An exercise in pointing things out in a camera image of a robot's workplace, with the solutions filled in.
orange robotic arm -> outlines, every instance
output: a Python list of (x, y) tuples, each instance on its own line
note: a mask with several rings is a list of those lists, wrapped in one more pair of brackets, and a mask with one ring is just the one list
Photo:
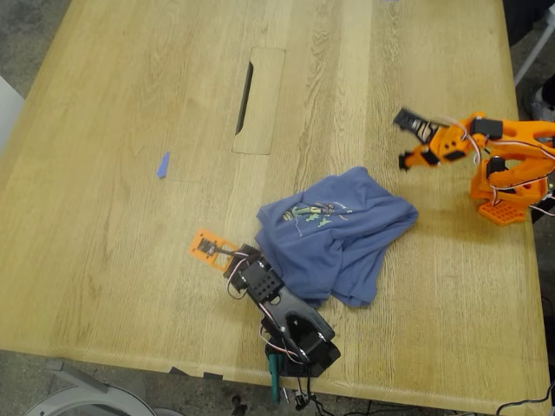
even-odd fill
[[(421, 142), (412, 152), (399, 156), (401, 169), (437, 166), (474, 151), (477, 170), (470, 195), (486, 200), (478, 212), (496, 224), (524, 221), (528, 206), (547, 194), (546, 176), (555, 170), (555, 139), (551, 139), (555, 137), (555, 123), (489, 120), (483, 113), (442, 123), (402, 109), (394, 124)], [(550, 139), (544, 142), (539, 138)], [(482, 150), (489, 153), (485, 159)]]

table surface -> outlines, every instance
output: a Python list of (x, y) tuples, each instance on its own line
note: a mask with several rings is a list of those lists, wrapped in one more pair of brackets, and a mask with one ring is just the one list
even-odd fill
[(541, 397), (532, 227), (475, 213), (471, 158), (400, 172), (401, 106), (517, 117), (501, 1), (75, 0), (0, 160), (0, 348), (268, 384), (258, 310), (186, 247), (199, 227), (252, 242), (261, 205), (366, 166), (420, 217), (369, 307), (319, 309), (342, 357), (314, 390)]

white wire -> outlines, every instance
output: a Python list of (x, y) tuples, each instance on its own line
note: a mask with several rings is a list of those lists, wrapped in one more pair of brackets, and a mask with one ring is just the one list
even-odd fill
[(436, 120), (438, 120), (438, 119), (439, 119), (439, 120), (443, 119), (443, 120), (446, 121), (447, 123), (449, 123), (449, 124), (451, 124), (451, 125), (453, 125), (453, 126), (457, 126), (460, 130), (462, 130), (462, 132), (464, 133), (463, 136), (462, 136), (462, 139), (463, 139), (463, 140), (468, 139), (468, 141), (470, 141), (470, 143), (471, 143), (472, 146), (474, 147), (474, 151), (475, 151), (475, 154), (474, 154), (474, 157), (473, 157), (473, 162), (474, 162), (474, 164), (475, 164), (475, 165), (478, 165), (478, 164), (482, 161), (482, 153), (481, 153), (481, 151), (480, 151), (480, 148), (479, 148), (478, 145), (476, 144), (476, 141), (474, 140), (474, 137), (472, 137), (472, 136), (468, 133), (467, 129), (466, 129), (462, 124), (460, 124), (460, 123), (459, 123), (457, 120), (455, 120), (454, 118), (449, 117), (449, 116), (446, 116), (446, 115), (442, 115), (442, 116), (437, 117), (437, 118), (435, 118), (435, 119), (436, 119)]
[(555, 214), (551, 213), (551, 212), (547, 212), (546, 210), (542, 210), (541, 208), (538, 208), (535, 205), (530, 205), (530, 208), (533, 208), (534, 210), (538, 210), (543, 212), (545, 215), (549, 215), (550, 217), (555, 217)]
[[(496, 141), (495, 144), (496, 144), (496, 145), (520, 145), (520, 146), (536, 147), (536, 148), (538, 148), (545, 156), (547, 156), (548, 158), (551, 158), (551, 159), (555, 160), (555, 155), (552, 155), (551, 153), (547, 152), (545, 149), (542, 149), (540, 146), (535, 146), (535, 145), (532, 145), (532, 144), (530, 144), (530, 143), (525, 143), (525, 142), (523, 142), (523, 141), (504, 140), (504, 141)], [(507, 187), (503, 187), (503, 188), (497, 187), (497, 186), (493, 186), (493, 185), (490, 184), (490, 186), (491, 186), (492, 189), (493, 189), (493, 201), (492, 201), (492, 206), (495, 206), (495, 205), (498, 203), (498, 201), (497, 201), (497, 191), (508, 191), (508, 190), (514, 189), (514, 188), (516, 188), (516, 187), (518, 187), (518, 186), (523, 186), (523, 185), (532, 184), (532, 183), (534, 183), (534, 182), (537, 182), (537, 181), (539, 181), (539, 180), (542, 180), (542, 179), (547, 178), (547, 177), (548, 177), (549, 175), (551, 175), (553, 172), (555, 172), (555, 169), (553, 169), (553, 170), (552, 170), (551, 172), (549, 172), (547, 175), (542, 176), (541, 178), (536, 178), (536, 179), (527, 180), (527, 181), (525, 181), (525, 182), (520, 182), (520, 183), (517, 184), (517, 185), (507, 186)], [(541, 210), (541, 209), (538, 208), (538, 207), (535, 207), (535, 206), (532, 206), (532, 205), (530, 205), (530, 206), (533, 207), (533, 208), (535, 208), (535, 209)]]
[(246, 262), (246, 259), (247, 259), (247, 257), (245, 257), (244, 259), (240, 260), (240, 261), (235, 265), (235, 269), (233, 269), (232, 273), (231, 273), (231, 274), (229, 275), (229, 277), (227, 278), (227, 287), (226, 287), (226, 289), (227, 289), (227, 294), (228, 294), (229, 296), (231, 296), (233, 299), (235, 299), (236, 301), (240, 301), (241, 299), (243, 299), (243, 298), (245, 297), (245, 295), (246, 295), (246, 290), (243, 292), (243, 295), (241, 295), (241, 296), (235, 296), (235, 295), (232, 295), (232, 292), (229, 291), (229, 285), (230, 285), (230, 283), (232, 282), (232, 278), (233, 278), (233, 276), (235, 275), (235, 273), (237, 272), (239, 266), (241, 265), (242, 262)]
[(262, 325), (260, 325), (260, 328), (258, 329), (258, 335), (260, 336), (260, 338), (262, 338), (262, 340), (263, 340), (266, 344), (268, 344), (268, 345), (269, 345), (270, 347), (272, 347), (273, 349), (279, 351), (280, 353), (287, 354), (287, 356), (289, 357), (289, 359), (290, 359), (291, 361), (296, 362), (297, 364), (301, 364), (301, 365), (304, 364), (303, 362), (297, 361), (297, 360), (295, 360), (293, 357), (291, 357), (292, 355), (295, 355), (295, 356), (298, 358), (298, 355), (297, 355), (297, 354), (292, 353), (292, 352), (289, 351), (289, 349), (287, 349), (287, 348), (285, 348), (285, 349), (280, 348), (280, 347), (278, 347), (277, 345), (274, 345), (274, 344), (272, 344), (271, 342), (269, 342), (268, 340), (266, 340), (266, 339), (264, 338), (264, 336), (262, 335), (262, 329), (263, 329), (263, 328), (264, 328), (264, 327), (263, 327)]

blue t-shirt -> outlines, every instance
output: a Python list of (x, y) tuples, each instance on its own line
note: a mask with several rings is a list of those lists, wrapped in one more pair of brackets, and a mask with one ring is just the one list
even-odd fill
[(368, 305), (388, 244), (418, 217), (407, 201), (379, 186), (364, 167), (329, 176), (260, 208), (256, 236), (291, 292), (312, 304), (330, 294)]

gray floor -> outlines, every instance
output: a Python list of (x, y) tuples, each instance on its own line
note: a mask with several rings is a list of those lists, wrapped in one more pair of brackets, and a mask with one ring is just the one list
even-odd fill
[[(48, 46), (62, 20), (69, 0), (0, 0), (0, 75), (21, 95), (29, 92)], [(535, 29), (512, 49), (513, 66), (517, 68), (527, 51), (538, 39), (540, 28)], [(555, 72), (555, 36), (548, 42), (537, 63), (517, 88), (517, 95), (539, 84)], [(542, 293), (555, 300), (555, 218), (542, 218), (534, 226), (538, 253)], [(43, 372), (45, 358), (27, 354), (0, 351), (0, 416), (24, 414), (34, 403), (63, 386), (54, 376)], [(146, 399), (152, 406), (168, 407), (184, 415), (231, 414), (231, 399), (240, 394), (249, 408), (249, 414), (298, 414), (293, 405), (276, 406), (270, 403), (267, 387), (238, 383), (194, 379), (187, 376), (157, 374), (118, 367), (74, 363), (111, 384), (136, 388), (143, 386)], [(321, 394), (318, 396), (326, 408), (336, 414), (365, 412), (367, 401)], [(373, 409), (385, 409), (386, 404), (374, 403)], [(395, 412), (404, 416), (439, 416), (450, 414), (437, 409), (416, 408)], [(314, 407), (303, 414), (316, 414)]]

